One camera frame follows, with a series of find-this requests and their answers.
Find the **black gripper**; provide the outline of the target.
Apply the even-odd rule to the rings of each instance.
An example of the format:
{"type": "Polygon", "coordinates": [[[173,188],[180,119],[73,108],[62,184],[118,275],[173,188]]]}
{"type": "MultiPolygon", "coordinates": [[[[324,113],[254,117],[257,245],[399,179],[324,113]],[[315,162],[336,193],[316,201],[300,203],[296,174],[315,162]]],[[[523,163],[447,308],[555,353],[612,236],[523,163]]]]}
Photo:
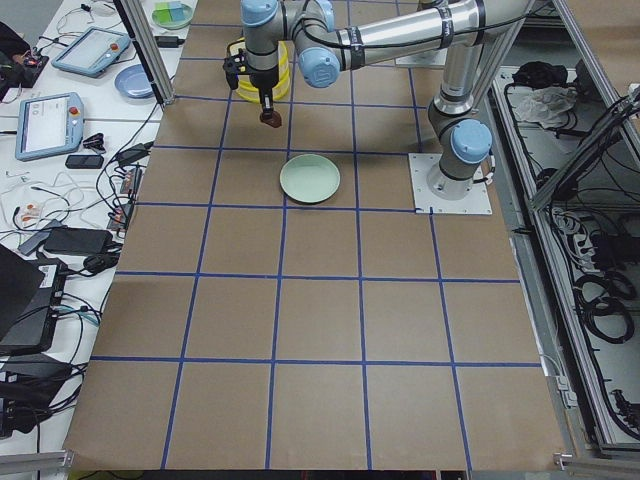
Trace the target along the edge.
{"type": "Polygon", "coordinates": [[[260,117],[273,117],[273,89],[278,83],[278,66],[268,69],[254,67],[249,63],[247,51],[241,48],[236,54],[227,51],[223,70],[231,90],[238,89],[240,76],[248,76],[252,86],[258,90],[258,99],[262,108],[260,117]]]}

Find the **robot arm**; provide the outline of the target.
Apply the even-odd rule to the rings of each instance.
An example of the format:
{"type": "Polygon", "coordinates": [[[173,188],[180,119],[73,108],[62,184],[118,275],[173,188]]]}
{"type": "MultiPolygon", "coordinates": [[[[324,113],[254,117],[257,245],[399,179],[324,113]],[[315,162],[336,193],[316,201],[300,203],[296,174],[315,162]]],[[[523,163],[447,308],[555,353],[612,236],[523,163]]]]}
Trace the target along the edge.
{"type": "Polygon", "coordinates": [[[442,148],[429,173],[430,189],[461,197],[489,156],[492,136],[470,112],[479,96],[483,45],[504,40],[530,13],[529,1],[432,1],[404,16],[338,29],[328,1],[243,1],[244,45],[223,68],[231,89],[245,75],[257,88],[261,122],[277,128],[273,89],[279,80],[278,48],[293,43],[306,83],[327,88],[343,71],[428,51],[445,51],[441,86],[429,105],[429,121],[442,148]]]}

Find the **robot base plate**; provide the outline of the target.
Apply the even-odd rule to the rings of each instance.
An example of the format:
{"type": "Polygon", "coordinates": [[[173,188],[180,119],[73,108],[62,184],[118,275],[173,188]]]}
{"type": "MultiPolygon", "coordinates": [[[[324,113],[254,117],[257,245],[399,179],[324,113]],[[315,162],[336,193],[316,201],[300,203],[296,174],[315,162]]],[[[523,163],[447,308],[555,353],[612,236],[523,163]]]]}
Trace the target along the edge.
{"type": "Polygon", "coordinates": [[[452,180],[440,169],[440,154],[411,153],[409,172],[417,214],[484,215],[493,213],[481,169],[472,179],[452,180]]]}
{"type": "Polygon", "coordinates": [[[442,70],[446,62],[446,57],[446,50],[436,50],[406,55],[396,58],[394,62],[397,67],[402,68],[426,68],[442,70]]]}

